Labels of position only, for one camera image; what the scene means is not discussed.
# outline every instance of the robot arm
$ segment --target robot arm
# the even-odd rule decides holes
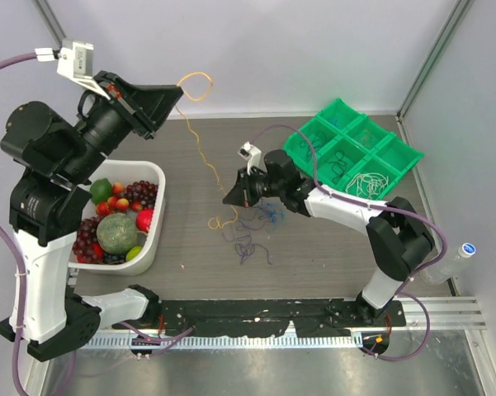
[[[225,204],[251,207],[262,197],[276,196],[292,212],[332,220],[368,236],[378,268],[357,296],[358,313],[367,322],[381,317],[396,290],[434,247],[431,234],[416,219],[368,209],[366,205],[361,207],[325,194],[313,179],[301,176],[284,150],[266,154],[266,172],[258,168],[258,148],[246,143],[239,155],[248,161],[248,166],[239,169],[235,186],[223,200]],[[324,189],[344,195],[328,186]],[[369,201],[352,198],[365,204]],[[410,203],[399,197],[374,204],[414,212]]]
[[[39,49],[39,61],[59,60],[58,73],[87,90],[71,126],[45,103],[19,106],[7,120],[0,146],[26,167],[10,199],[9,221],[26,264],[17,274],[12,316],[0,334],[13,341],[19,304],[25,303],[22,337],[28,352],[47,361],[85,345],[98,328],[123,320],[151,323],[159,298],[132,285],[120,293],[81,297],[67,290],[68,260],[83,208],[91,195],[80,185],[130,133],[152,139],[183,95],[174,85],[137,87],[114,73],[92,76],[93,46],[65,40],[60,51]],[[93,98],[85,114],[84,103]],[[26,295],[20,277],[26,277]]]

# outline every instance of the yellow string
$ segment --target yellow string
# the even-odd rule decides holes
[[[209,88],[207,89],[207,91],[205,91],[205,93],[201,97],[192,97],[185,90],[183,90],[183,93],[185,93],[185,95],[189,99],[191,99],[192,101],[202,101],[202,100],[204,100],[207,97],[207,95],[209,95],[209,93],[211,92],[211,88],[213,87],[213,79],[207,73],[204,73],[204,72],[189,73],[187,76],[183,77],[180,81],[178,81],[178,84],[177,85],[179,87],[181,87],[182,84],[188,78],[191,78],[191,77],[194,77],[194,76],[204,76],[205,78],[207,78],[207,80],[210,83]],[[220,176],[218,174],[218,171],[216,170],[215,166],[212,163],[209,163],[209,161],[207,161],[207,158],[205,157],[205,154],[204,154],[204,152],[201,149],[200,135],[191,127],[191,122],[189,121],[189,117],[187,117],[185,114],[183,114],[180,111],[180,109],[178,109],[178,106],[174,106],[174,108],[176,109],[176,111],[178,113],[180,113],[180,116],[182,116],[185,119],[185,121],[187,123],[187,128],[189,129],[189,132],[191,132],[195,136],[195,138],[196,138],[196,147],[198,148],[198,153],[200,154],[201,159],[204,162],[204,164],[207,165],[208,167],[210,167],[213,170],[213,173],[215,174],[215,177],[216,177],[216,185],[219,187],[219,190],[222,191],[222,194],[224,194],[224,196],[225,196],[226,195],[226,192],[225,192],[225,189],[224,189],[224,185],[222,184],[222,181],[220,181]],[[209,219],[209,221],[207,222],[207,227],[209,227],[210,229],[222,229],[223,227],[225,227],[228,224],[236,223],[239,220],[239,213],[234,208],[234,206],[230,205],[230,207],[231,207],[231,209],[233,210],[233,212],[235,214],[235,217],[234,217],[233,220],[226,221],[225,223],[221,223],[220,222],[220,218],[218,217],[218,215],[216,215],[215,217],[211,217]]]

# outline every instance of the string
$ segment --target string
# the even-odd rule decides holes
[[[255,209],[254,215],[251,219],[246,219],[245,217],[240,217],[237,222],[234,231],[237,233],[245,233],[244,235],[239,235],[237,237],[233,237],[232,239],[227,239],[224,235],[224,231],[222,231],[222,238],[224,238],[227,242],[235,242],[234,250],[240,256],[240,265],[244,264],[255,252],[257,248],[261,248],[266,252],[266,261],[269,265],[273,263],[270,261],[270,252],[269,250],[261,245],[260,243],[253,243],[252,231],[258,231],[263,229],[266,224],[276,225],[284,219],[284,213],[280,210],[276,209],[277,205],[264,202],[261,202],[258,205],[255,205],[253,208]],[[263,221],[262,225],[258,227],[254,227],[251,224],[247,224],[247,222],[253,222],[255,220]]]
[[[363,144],[368,149],[371,149],[369,142],[372,142],[372,134],[368,129],[363,130],[363,137],[361,138],[361,144]]]
[[[358,173],[347,185],[345,192],[348,192],[356,184],[356,196],[369,200],[377,197],[388,185],[389,178],[379,173]]]
[[[347,161],[344,161],[343,159],[345,158],[345,153],[343,151],[337,151],[334,154],[334,160],[330,161],[329,163],[332,164],[332,172],[335,175],[332,178],[332,183],[335,185],[339,183],[343,175],[345,174],[345,171],[347,170]]]
[[[205,91],[205,93],[200,96],[200,97],[192,97],[186,90],[183,89],[182,87],[182,84],[188,79],[188,78],[191,78],[191,77],[194,77],[194,76],[204,76],[205,78],[207,78],[207,80],[209,81],[209,88],[207,88],[207,91]],[[202,101],[204,100],[210,93],[211,91],[211,88],[213,87],[213,79],[209,76],[209,74],[207,73],[204,73],[204,72],[193,72],[193,73],[189,73],[187,76],[183,77],[180,81],[178,81],[178,84],[177,84],[179,87],[182,87],[183,89],[183,93],[189,98],[191,99],[192,101]],[[224,196],[226,196],[226,192],[225,192],[225,188],[224,188],[224,185],[222,184],[222,181],[220,180],[220,176],[218,174],[218,171],[216,170],[216,167],[210,163],[209,161],[207,161],[207,157],[205,156],[203,150],[202,150],[202,147],[201,147],[201,142],[200,142],[200,135],[191,127],[191,122],[189,121],[189,117],[187,117],[185,114],[182,113],[182,111],[178,108],[178,106],[174,106],[174,108],[176,109],[176,111],[180,114],[180,116],[182,116],[186,123],[187,123],[187,128],[189,129],[189,132],[191,132],[195,138],[196,138],[196,147],[198,148],[198,153],[200,154],[201,156],[201,160],[203,161],[203,163],[210,167],[212,170],[213,170],[213,173],[215,174],[215,178],[216,178],[216,185],[219,187],[219,190],[222,191],[222,194],[224,194]],[[212,217],[210,218],[208,221],[207,221],[207,227],[209,227],[210,229],[213,229],[213,230],[216,230],[216,229],[223,229],[224,226],[228,225],[228,224],[234,224],[236,223],[238,220],[239,220],[239,213],[238,211],[234,208],[234,206],[230,205],[229,206],[233,212],[234,212],[234,219],[232,220],[229,220],[229,221],[226,221],[225,223],[222,223],[220,221],[220,218],[218,217],[218,215],[216,215],[215,217]]]
[[[326,144],[326,140],[323,140],[316,135],[312,138],[311,143],[314,146],[315,152],[317,153]],[[306,161],[312,159],[312,152],[310,151],[309,145],[304,140],[301,140],[301,142],[299,143],[299,147],[305,149]]]

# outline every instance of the grape bunch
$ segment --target grape bunch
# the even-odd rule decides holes
[[[124,254],[110,254],[106,253],[102,258],[102,263],[103,264],[121,264],[122,262],[125,262],[125,255]]]
[[[135,205],[141,205],[141,209],[152,209],[156,204],[157,195],[157,184],[141,180],[129,184],[117,197],[126,198],[133,205],[133,209]]]
[[[99,264],[102,261],[104,252],[97,243],[96,234],[97,226],[102,219],[103,216],[84,219],[79,226],[72,251],[83,264]]]

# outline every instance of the bottle cap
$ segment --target bottle cap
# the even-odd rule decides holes
[[[470,258],[476,252],[475,245],[473,243],[462,243],[459,247],[459,256],[463,258]]]

